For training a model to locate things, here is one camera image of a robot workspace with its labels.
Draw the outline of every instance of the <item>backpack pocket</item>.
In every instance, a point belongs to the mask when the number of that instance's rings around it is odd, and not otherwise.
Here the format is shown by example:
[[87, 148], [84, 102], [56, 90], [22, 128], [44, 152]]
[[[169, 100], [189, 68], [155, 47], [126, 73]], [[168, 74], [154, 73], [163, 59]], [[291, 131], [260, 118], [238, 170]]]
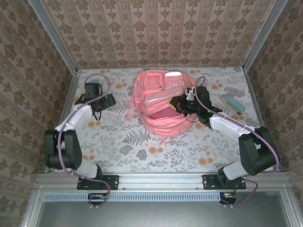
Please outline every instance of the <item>backpack pocket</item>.
[[146, 72], [143, 80], [143, 89], [148, 92], [163, 90], [163, 74], [160, 72]]
[[165, 89], [171, 89], [174, 87], [182, 86], [186, 88], [186, 83], [183, 80], [183, 75], [181, 72], [172, 71], [167, 72], [164, 75], [164, 87]]
[[160, 110], [169, 107], [168, 101], [172, 97], [180, 96], [184, 93], [184, 89], [181, 86], [173, 87], [172, 89], [167, 89], [145, 96], [143, 102], [143, 112], [145, 114], [154, 114]]

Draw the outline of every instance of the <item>aluminum frame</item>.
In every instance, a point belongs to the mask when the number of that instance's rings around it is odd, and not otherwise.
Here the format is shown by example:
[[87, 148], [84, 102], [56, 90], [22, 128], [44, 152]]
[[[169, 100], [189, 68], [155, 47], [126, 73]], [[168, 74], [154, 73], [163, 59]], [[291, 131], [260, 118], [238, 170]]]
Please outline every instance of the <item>aluminum frame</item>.
[[257, 37], [256, 37], [256, 39], [254, 40], [254, 43], [252, 44], [252, 46], [251, 46], [248, 54], [245, 57], [245, 60], [244, 60], [243, 64], [242, 64], [244, 71], [247, 71], [247, 70], [250, 69], [250, 67], [251, 67], [252, 63], [254, 62], [257, 54], [261, 50], [261, 48], [262, 48], [264, 42], [266, 41], [269, 33], [271, 32], [273, 26], [275, 25], [275, 23], [278, 20], [280, 14], [282, 13], [282, 10], [284, 9], [287, 1], [288, 0], [276, 0], [273, 3], [265, 21], [264, 21], [264, 23], [263, 23], [263, 25], [262, 25], [262, 27], [261, 27], [261, 29], [260, 29]]
[[259, 104], [258, 104], [256, 95], [255, 95], [255, 92], [254, 92], [254, 88], [252, 87], [252, 84], [251, 84], [251, 81], [250, 81], [250, 76], [249, 76], [247, 71], [244, 71], [244, 77], [245, 77], [245, 80], [246, 80], [246, 83], [247, 83], [247, 86], [248, 86], [248, 91], [250, 92], [250, 97], [251, 97], [252, 103], [254, 105], [259, 124], [260, 124], [260, 126], [265, 126], [265, 123], [264, 123], [264, 120], [263, 120], [263, 117], [262, 117], [262, 113], [261, 113], [261, 110], [259, 108]]
[[[202, 175], [214, 173], [104, 173], [119, 175], [118, 192], [231, 192], [233, 190], [204, 190]], [[288, 181], [287, 173], [259, 174], [248, 177], [259, 185], [259, 192], [280, 192], [291, 227], [302, 227], [302, 216]], [[35, 227], [40, 214], [43, 198], [47, 192], [104, 192], [77, 190], [78, 178], [62, 172], [39, 174], [22, 227]], [[246, 182], [250, 192], [255, 185]]]
[[47, 10], [44, 8], [42, 1], [40, 0], [28, 0], [29, 4], [32, 6], [33, 10], [37, 14], [39, 20], [41, 21], [44, 29], [47, 31], [49, 37], [51, 38], [53, 44], [57, 48], [59, 54], [61, 55], [63, 61], [65, 62], [67, 68], [73, 76], [77, 74], [75, 62], [68, 51], [68, 46], [64, 44], [64, 41], [59, 35], [59, 32], [53, 25], [50, 16], [47, 14]]
[[65, 118], [67, 118], [67, 116], [71, 113], [71, 107], [72, 107], [73, 100], [75, 98], [75, 94], [76, 94], [76, 91], [78, 88], [79, 79], [80, 79], [80, 76], [78, 74], [73, 76], [71, 79], [71, 84], [70, 84], [70, 87], [69, 87], [67, 95], [66, 95], [66, 99], [65, 99], [64, 106], [63, 106], [63, 109], [61, 112], [59, 124], [62, 123], [65, 120]]

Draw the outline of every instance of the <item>pink backpack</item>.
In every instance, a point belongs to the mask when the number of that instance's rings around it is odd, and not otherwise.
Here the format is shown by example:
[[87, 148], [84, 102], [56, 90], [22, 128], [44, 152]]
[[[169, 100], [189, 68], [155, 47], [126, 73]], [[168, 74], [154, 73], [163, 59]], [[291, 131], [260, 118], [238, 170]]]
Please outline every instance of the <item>pink backpack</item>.
[[133, 95], [129, 104], [127, 120], [131, 119], [133, 107], [145, 128], [150, 132], [166, 137], [172, 137], [186, 132], [193, 125], [196, 114], [187, 115], [174, 111], [169, 100], [184, 94], [187, 87], [192, 87], [196, 81], [186, 73], [176, 70], [146, 70], [141, 72], [134, 84]]

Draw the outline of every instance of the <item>small blue object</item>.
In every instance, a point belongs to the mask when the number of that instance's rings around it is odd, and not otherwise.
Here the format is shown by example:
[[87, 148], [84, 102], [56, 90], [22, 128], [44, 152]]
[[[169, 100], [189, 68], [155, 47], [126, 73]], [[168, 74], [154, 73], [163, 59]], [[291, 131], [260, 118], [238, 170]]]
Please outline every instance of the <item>small blue object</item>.
[[241, 115], [244, 113], [246, 107], [243, 106], [239, 101], [231, 97], [230, 94], [226, 94], [221, 97], [221, 101], [235, 114]]

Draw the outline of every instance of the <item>metal vent grill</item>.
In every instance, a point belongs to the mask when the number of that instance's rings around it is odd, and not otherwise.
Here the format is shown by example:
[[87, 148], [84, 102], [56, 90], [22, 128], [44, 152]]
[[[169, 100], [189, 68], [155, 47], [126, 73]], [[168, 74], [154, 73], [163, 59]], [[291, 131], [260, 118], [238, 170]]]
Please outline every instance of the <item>metal vent grill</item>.
[[[87, 192], [53, 192], [46, 193], [44, 202], [59, 201], [88, 201]], [[108, 201], [132, 201], [132, 202], [169, 202], [169, 201], [220, 201], [219, 192], [179, 192], [179, 193], [132, 193], [132, 192], [113, 192]]]

